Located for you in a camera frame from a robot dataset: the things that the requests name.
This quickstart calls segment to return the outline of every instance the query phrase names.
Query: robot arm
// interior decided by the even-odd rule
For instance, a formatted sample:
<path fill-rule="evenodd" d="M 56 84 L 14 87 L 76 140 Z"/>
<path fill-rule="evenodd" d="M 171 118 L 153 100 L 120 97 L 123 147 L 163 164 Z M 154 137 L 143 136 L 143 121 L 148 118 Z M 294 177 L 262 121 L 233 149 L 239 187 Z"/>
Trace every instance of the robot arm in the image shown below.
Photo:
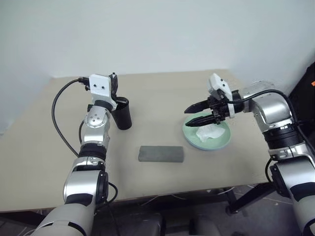
<path fill-rule="evenodd" d="M 117 76 L 93 74 L 82 81 L 86 90 L 91 90 L 93 106 L 84 118 L 79 157 L 74 160 L 64 184 L 65 204 L 52 210 L 32 236 L 90 235 L 95 208 L 108 197 L 105 158 L 110 114 L 117 107 Z"/>
<path fill-rule="evenodd" d="M 293 208 L 303 235 L 315 235 L 315 164 L 314 151 L 297 126 L 289 99 L 278 90 L 261 91 L 253 87 L 231 91 L 227 83 L 214 74 L 208 81 L 210 96 L 191 105 L 185 113 L 210 108 L 211 115 L 194 118 L 186 126 L 219 124 L 226 117 L 241 111 L 253 112 L 269 147 L 273 185 L 277 192 L 292 199 Z"/>

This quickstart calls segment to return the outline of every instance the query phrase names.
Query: green plate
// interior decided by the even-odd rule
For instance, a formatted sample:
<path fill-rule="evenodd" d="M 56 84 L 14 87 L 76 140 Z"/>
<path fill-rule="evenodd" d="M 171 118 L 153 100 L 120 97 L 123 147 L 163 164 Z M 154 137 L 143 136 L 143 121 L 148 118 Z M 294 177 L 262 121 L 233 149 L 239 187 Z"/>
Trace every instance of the green plate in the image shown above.
<path fill-rule="evenodd" d="M 219 127 L 225 129 L 225 132 L 216 139 L 208 138 L 207 141 L 205 141 L 204 143 L 196 135 L 196 132 L 199 127 L 185 126 L 185 123 L 192 120 L 193 118 L 200 117 L 200 116 L 207 116 L 210 114 L 211 113 L 205 113 L 205 112 L 199 112 L 199 113 L 193 114 L 187 117 L 187 119 L 185 120 L 183 124 L 183 132 L 184 132 L 185 138 L 188 140 L 188 142 L 191 145 L 202 150 L 218 150 L 218 149 L 224 148 L 231 140 L 231 130 L 225 121 L 221 121 L 221 124 L 218 125 Z"/>

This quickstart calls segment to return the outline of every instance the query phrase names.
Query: black wire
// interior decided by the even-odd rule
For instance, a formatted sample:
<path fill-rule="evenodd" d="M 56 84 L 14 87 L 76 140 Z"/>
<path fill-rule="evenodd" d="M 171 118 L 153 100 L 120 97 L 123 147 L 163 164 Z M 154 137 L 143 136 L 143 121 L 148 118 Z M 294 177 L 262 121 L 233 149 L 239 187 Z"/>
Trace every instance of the black wire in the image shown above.
<path fill-rule="evenodd" d="M 289 147 L 290 151 L 291 151 L 291 155 L 292 157 L 294 158 L 294 155 L 293 155 L 293 152 L 292 152 L 292 149 Z"/>
<path fill-rule="evenodd" d="M 114 188 L 114 190 L 115 190 L 115 195 L 113 196 L 113 198 L 112 198 L 111 200 L 109 200 L 109 201 L 106 200 L 104 204 L 98 206 L 98 207 L 96 208 L 97 211 L 102 211 L 102 208 L 103 208 L 104 206 L 106 206 L 106 205 L 108 205 L 108 204 L 111 204 L 111 203 L 117 198 L 117 195 L 118 195 L 118 188 L 117 188 L 113 183 L 111 183 L 111 182 L 108 182 L 108 184 Z"/>
<path fill-rule="evenodd" d="M 270 179 L 270 177 L 269 177 L 269 175 L 268 175 L 268 167 L 269 167 L 271 161 L 272 161 L 272 159 L 271 159 L 271 157 L 270 157 L 270 159 L 268 160 L 268 162 L 267 162 L 267 164 L 266 164 L 266 166 L 265 166 L 265 175 L 266 175 L 266 178 L 268 179 L 268 182 L 269 182 L 269 183 L 272 183 L 272 181 L 271 181 L 271 179 Z"/>
<path fill-rule="evenodd" d="M 237 104 L 237 103 L 246 102 L 246 101 L 251 100 L 251 99 L 253 99 L 255 97 L 258 97 L 258 96 L 261 96 L 263 94 L 270 93 L 270 92 L 277 93 L 277 94 L 281 95 L 285 99 L 285 101 L 287 102 L 287 104 L 288 104 L 288 106 L 290 108 L 294 124 L 297 125 L 297 129 L 298 129 L 300 135 L 305 140 L 307 146 L 309 146 L 309 148 L 311 149 L 311 152 L 313 153 L 313 155 L 315 155 L 314 147 L 312 146 L 311 142 L 309 141 L 309 139 L 306 137 L 306 135 L 303 133 L 303 131 L 301 130 L 300 126 L 298 125 L 298 118 L 297 118 L 297 115 L 295 113 L 295 110 L 294 110 L 294 107 L 292 105 L 291 100 L 283 92 L 281 92 L 279 90 L 276 90 L 276 89 L 267 89 L 267 90 L 255 93 L 254 95 L 249 96 L 249 97 L 244 98 L 244 99 L 228 101 L 228 103 L 230 103 L 230 104 Z"/>
<path fill-rule="evenodd" d="M 82 130 L 83 124 L 84 124 L 84 121 L 82 121 L 80 126 L 79 126 L 79 141 L 80 141 L 80 143 L 82 143 L 81 130 Z"/>
<path fill-rule="evenodd" d="M 114 225 L 115 225 L 116 234 L 117 234 L 117 236 L 121 236 L 120 231 L 119 231 L 119 227 L 118 227 L 118 224 L 117 224 L 117 221 L 116 221 L 116 218 L 114 216 L 114 213 L 113 213 L 112 209 L 109 206 L 109 203 L 107 203 L 106 206 L 108 207 L 109 213 L 110 213 L 110 215 L 111 215 L 111 217 L 113 219 L 113 222 L 114 222 Z"/>
<path fill-rule="evenodd" d="M 4 221 L 1 225 L 0 225 L 0 228 L 6 224 L 6 221 Z"/>
<path fill-rule="evenodd" d="M 51 107 L 51 118 L 53 119 L 53 124 L 54 127 L 57 130 L 57 133 L 59 134 L 59 136 L 61 137 L 61 139 L 64 141 L 64 143 L 67 145 L 67 147 L 74 153 L 74 155 L 76 155 L 77 157 L 79 156 L 79 154 L 76 152 L 76 150 L 74 150 L 74 148 L 70 145 L 70 143 L 65 139 L 65 137 L 63 136 L 62 132 L 60 131 L 57 122 L 56 122 L 56 117 L 55 117 L 55 108 L 56 108 L 56 103 L 58 98 L 60 97 L 60 95 L 62 94 L 62 92 L 69 87 L 71 84 L 76 83 L 80 81 L 79 79 L 75 79 L 70 81 L 69 83 L 67 83 L 65 86 L 62 87 L 62 89 L 57 93 L 54 101 L 53 101 L 53 105 Z"/>

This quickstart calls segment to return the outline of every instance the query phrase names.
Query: beige tabletop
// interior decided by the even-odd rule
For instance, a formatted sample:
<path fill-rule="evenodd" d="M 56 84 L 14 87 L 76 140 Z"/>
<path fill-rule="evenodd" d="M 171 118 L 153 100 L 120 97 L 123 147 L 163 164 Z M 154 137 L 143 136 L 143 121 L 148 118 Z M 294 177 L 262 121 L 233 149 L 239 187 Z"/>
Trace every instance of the beige tabletop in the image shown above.
<path fill-rule="evenodd" d="M 224 149 L 202 151 L 183 136 L 184 110 L 208 97 L 206 82 L 213 72 L 231 89 L 242 87 L 227 70 L 118 75 L 117 94 L 129 99 L 133 123 L 122 131 L 111 119 L 106 166 L 118 199 L 266 181 L 268 148 L 251 113 L 227 119 L 232 138 Z M 0 211 L 63 204 L 63 184 L 76 157 L 53 127 L 51 104 L 71 79 L 52 79 L 0 139 Z M 90 93 L 77 83 L 57 103 L 57 123 L 76 150 L 78 126 L 90 102 Z M 184 162 L 139 162 L 139 148 L 146 145 L 183 146 Z"/>

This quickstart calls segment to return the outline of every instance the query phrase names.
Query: white tissue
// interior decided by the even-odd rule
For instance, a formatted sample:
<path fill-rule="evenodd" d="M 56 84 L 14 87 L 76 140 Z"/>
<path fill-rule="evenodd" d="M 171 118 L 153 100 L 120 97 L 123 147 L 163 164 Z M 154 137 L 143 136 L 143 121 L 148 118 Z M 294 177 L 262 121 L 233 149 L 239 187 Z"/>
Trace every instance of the white tissue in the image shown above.
<path fill-rule="evenodd" d="M 204 143 L 208 138 L 216 139 L 225 132 L 225 129 L 219 127 L 217 124 L 208 124 L 198 128 L 196 135 Z"/>

